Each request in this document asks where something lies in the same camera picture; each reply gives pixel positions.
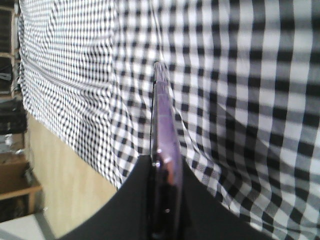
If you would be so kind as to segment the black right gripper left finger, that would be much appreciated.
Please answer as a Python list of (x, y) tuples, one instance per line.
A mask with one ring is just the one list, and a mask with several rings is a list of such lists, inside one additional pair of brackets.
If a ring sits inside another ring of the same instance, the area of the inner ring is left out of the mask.
[(126, 181), (92, 217), (61, 240), (148, 240), (147, 183), (151, 158), (141, 155)]

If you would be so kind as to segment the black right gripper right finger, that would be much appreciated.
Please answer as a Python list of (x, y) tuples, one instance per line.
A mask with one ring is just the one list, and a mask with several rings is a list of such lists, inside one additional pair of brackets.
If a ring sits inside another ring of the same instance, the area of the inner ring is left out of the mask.
[(181, 240), (270, 240), (227, 210), (183, 162)]

